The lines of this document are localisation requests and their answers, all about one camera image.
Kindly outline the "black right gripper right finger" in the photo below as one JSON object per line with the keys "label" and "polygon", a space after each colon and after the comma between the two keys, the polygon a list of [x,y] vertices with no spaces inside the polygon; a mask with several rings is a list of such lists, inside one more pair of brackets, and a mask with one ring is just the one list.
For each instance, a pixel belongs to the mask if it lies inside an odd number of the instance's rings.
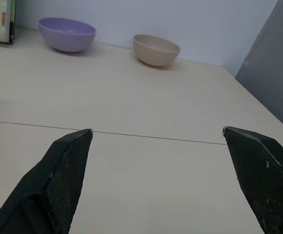
{"label": "black right gripper right finger", "polygon": [[241,190],[264,234],[283,234],[283,146],[230,126],[223,128],[223,136]]}

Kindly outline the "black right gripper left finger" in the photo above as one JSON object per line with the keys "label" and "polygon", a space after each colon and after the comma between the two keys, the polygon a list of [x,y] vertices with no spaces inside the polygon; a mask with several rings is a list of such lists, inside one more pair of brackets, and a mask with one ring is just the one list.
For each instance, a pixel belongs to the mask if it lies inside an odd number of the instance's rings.
{"label": "black right gripper left finger", "polygon": [[92,139],[84,129],[52,143],[0,208],[0,234],[69,234]]}

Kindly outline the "grey fabric panel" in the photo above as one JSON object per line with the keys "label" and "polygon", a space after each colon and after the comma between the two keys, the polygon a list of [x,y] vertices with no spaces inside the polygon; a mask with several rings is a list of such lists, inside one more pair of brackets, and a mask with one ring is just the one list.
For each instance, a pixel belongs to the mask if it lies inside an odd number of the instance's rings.
{"label": "grey fabric panel", "polygon": [[236,80],[283,124],[283,0],[277,0]]}

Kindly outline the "purple plastic bowl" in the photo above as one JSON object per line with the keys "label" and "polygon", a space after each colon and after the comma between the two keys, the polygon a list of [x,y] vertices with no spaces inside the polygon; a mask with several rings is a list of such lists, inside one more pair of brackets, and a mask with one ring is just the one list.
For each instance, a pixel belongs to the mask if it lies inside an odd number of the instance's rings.
{"label": "purple plastic bowl", "polygon": [[48,46],[66,53],[87,50],[96,35],[93,26],[65,18],[42,18],[38,21],[38,28]]}

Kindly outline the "beige plastic bowl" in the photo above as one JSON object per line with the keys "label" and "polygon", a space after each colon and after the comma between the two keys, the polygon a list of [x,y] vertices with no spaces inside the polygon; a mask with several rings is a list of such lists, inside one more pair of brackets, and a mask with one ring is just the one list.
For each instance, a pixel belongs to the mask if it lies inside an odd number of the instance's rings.
{"label": "beige plastic bowl", "polygon": [[180,47],[163,38],[151,35],[135,35],[133,50],[143,63],[153,67],[170,66],[180,53]]}

